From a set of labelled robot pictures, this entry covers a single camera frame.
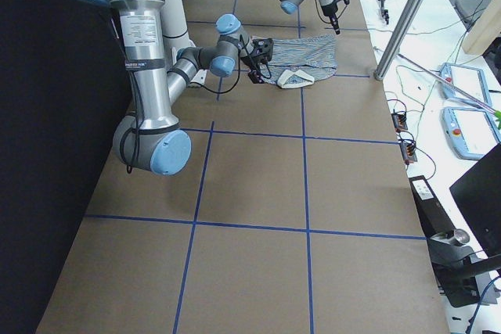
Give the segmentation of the navy white striped polo shirt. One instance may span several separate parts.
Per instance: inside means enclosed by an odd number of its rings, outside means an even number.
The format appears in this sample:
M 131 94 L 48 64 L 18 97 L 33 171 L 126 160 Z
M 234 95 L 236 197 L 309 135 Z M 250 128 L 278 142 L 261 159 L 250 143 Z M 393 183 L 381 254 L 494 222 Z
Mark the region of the navy white striped polo shirt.
M 336 38 L 332 34 L 274 39 L 272 60 L 262 80 L 282 89 L 302 88 L 337 72 Z

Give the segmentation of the orange terminal block far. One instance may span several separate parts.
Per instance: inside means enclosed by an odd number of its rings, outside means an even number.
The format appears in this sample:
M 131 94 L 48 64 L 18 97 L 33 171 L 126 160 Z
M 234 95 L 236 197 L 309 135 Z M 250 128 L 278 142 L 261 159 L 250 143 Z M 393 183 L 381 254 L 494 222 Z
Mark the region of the orange terminal block far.
M 395 131 L 396 132 L 401 132 L 401 131 L 407 131 L 408 130 L 408 127 L 407 127 L 407 116 L 406 116 L 406 113 L 397 113 L 397 112 L 393 112 L 391 114 L 391 119 L 392 119 L 392 122 L 393 122 L 393 125 L 395 127 Z

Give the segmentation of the orange terminal block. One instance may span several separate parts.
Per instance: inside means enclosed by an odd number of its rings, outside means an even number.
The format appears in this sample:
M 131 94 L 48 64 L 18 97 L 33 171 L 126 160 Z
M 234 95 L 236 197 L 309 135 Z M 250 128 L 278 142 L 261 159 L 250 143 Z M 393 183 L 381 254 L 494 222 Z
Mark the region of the orange terminal block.
M 416 157 L 416 142 L 409 139 L 401 139 L 399 146 L 402 154 L 403 162 L 406 166 L 417 161 Z
M 396 132 L 401 132 L 401 131 L 407 131 L 408 130 L 408 127 L 407 127 L 407 116 L 406 116 L 406 113 L 397 113 L 397 112 L 393 112 L 391 114 L 391 119 L 392 119 L 392 122 L 393 122 L 393 125 L 395 127 L 395 131 Z

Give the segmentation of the orange terminal block near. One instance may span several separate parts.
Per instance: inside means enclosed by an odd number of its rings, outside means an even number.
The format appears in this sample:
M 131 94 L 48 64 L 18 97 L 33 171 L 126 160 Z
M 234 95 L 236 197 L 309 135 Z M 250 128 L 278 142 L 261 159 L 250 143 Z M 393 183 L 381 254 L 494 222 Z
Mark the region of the orange terminal block near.
M 403 162 L 406 166 L 417 161 L 416 157 L 416 142 L 409 139 L 401 139 L 399 146 L 402 154 Z

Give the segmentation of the far blue teach pendant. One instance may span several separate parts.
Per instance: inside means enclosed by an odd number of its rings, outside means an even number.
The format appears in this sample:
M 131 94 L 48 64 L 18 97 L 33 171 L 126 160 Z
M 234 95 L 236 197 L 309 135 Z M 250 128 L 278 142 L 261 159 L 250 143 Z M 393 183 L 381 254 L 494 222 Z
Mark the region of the far blue teach pendant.
M 451 81 L 451 84 L 460 88 L 483 103 L 492 104 L 488 85 L 482 69 L 470 66 L 460 66 L 452 63 L 444 63 L 439 75 Z

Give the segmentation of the blue teach pendant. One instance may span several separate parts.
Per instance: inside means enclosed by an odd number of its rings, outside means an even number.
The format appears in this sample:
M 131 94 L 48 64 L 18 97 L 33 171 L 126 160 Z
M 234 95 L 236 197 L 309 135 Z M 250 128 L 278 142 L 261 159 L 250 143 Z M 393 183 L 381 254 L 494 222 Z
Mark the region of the blue teach pendant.
M 464 160 L 480 160 L 500 143 L 500 133 L 485 110 L 445 107 L 442 126 L 454 153 Z
M 460 66 L 452 63 L 444 63 L 439 75 L 451 81 L 451 84 L 460 88 L 483 103 L 492 104 L 488 85 L 482 69 L 470 66 Z

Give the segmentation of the near blue teach pendant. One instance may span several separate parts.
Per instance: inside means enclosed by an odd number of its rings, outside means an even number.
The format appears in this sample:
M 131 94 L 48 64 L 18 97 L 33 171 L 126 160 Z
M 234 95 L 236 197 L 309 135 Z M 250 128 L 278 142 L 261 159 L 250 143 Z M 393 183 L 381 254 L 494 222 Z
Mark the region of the near blue teach pendant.
M 454 153 L 464 160 L 480 160 L 500 143 L 500 133 L 485 110 L 445 107 L 442 126 Z

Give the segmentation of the black power box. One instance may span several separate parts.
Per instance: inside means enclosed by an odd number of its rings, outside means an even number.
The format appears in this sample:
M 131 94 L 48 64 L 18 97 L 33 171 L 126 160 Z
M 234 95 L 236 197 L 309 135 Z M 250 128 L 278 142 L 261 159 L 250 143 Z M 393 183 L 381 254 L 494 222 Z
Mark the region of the black power box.
M 423 175 L 409 178 L 421 228 L 427 238 L 452 231 L 455 226 Z

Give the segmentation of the black monitor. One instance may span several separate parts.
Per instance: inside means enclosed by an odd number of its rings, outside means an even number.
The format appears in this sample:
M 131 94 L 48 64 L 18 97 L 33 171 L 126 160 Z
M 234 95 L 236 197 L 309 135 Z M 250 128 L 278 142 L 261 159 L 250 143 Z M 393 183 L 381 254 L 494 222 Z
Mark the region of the black monitor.
M 500 146 L 495 146 L 449 188 L 481 248 L 500 253 Z

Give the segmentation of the metal cylinder cup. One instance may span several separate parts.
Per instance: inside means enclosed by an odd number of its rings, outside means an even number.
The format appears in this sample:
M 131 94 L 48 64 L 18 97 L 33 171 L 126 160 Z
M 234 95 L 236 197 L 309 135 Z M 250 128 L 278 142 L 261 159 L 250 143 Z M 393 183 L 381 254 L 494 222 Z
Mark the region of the metal cylinder cup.
M 455 228 L 449 233 L 449 243 L 453 246 L 465 246 L 470 242 L 468 232 L 461 228 Z

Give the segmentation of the aluminium frame post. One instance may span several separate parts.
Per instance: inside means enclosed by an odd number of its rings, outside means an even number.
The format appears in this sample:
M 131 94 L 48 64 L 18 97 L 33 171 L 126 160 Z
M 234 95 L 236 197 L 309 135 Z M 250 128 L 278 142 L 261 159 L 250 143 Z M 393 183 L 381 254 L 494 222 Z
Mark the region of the aluminium frame post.
M 395 30 L 373 73 L 376 80 L 382 81 L 384 79 L 422 2 L 423 0 L 408 0 L 405 4 L 402 15 L 398 19 Z

